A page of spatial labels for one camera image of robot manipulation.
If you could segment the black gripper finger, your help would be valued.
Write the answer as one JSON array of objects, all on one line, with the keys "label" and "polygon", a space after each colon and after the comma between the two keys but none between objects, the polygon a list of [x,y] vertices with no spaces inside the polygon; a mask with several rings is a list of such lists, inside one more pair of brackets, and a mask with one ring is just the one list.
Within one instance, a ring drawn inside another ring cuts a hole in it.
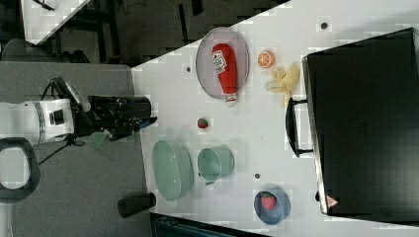
[{"label": "black gripper finger", "polygon": [[140,123],[139,129],[146,128],[146,127],[148,127],[148,126],[150,126],[150,125],[154,124],[156,121],[157,121],[157,117],[144,119],[144,120]]}]

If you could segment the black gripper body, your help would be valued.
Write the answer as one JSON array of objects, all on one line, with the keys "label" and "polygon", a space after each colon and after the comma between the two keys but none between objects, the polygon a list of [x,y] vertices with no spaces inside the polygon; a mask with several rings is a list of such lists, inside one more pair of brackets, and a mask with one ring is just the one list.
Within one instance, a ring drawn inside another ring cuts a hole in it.
[{"label": "black gripper body", "polygon": [[116,141],[139,132],[140,123],[152,118],[151,103],[146,97],[89,96],[88,112],[74,114],[74,132],[78,137],[105,132]]}]

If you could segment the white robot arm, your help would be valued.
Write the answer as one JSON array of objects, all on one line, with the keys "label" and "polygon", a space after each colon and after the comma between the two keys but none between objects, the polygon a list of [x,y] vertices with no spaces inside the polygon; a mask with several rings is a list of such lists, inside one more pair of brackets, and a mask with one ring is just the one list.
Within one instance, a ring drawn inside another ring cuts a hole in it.
[{"label": "white robot arm", "polygon": [[157,121],[145,97],[90,96],[86,103],[58,99],[1,105],[1,201],[15,203],[30,196],[40,179],[41,162],[34,147],[81,140],[102,132],[116,141]]}]

